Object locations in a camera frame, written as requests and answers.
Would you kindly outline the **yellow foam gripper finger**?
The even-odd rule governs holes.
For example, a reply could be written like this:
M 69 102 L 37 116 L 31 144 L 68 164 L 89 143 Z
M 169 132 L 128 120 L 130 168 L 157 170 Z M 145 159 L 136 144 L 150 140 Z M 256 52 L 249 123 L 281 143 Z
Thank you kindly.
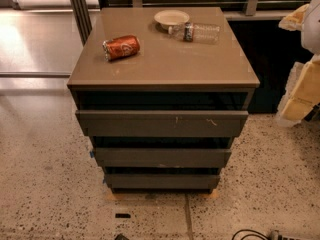
M 293 12 L 285 16 L 278 24 L 281 29 L 288 31 L 300 31 L 302 29 L 302 23 L 304 15 L 308 9 L 309 5 L 305 4 L 300 6 Z
M 295 62 L 288 76 L 285 94 L 275 116 L 282 127 L 299 124 L 320 103 L 320 55 L 305 64 Z

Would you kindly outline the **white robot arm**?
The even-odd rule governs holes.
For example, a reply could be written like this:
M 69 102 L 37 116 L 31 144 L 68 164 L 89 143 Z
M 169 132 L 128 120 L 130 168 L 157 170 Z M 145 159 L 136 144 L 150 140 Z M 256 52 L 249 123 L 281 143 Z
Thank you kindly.
M 295 62 L 277 108 L 276 121 L 293 127 L 303 120 L 318 120 L 320 114 L 320 0 L 311 0 L 284 17 L 279 27 L 301 32 L 301 45 L 313 56 L 306 63 Z

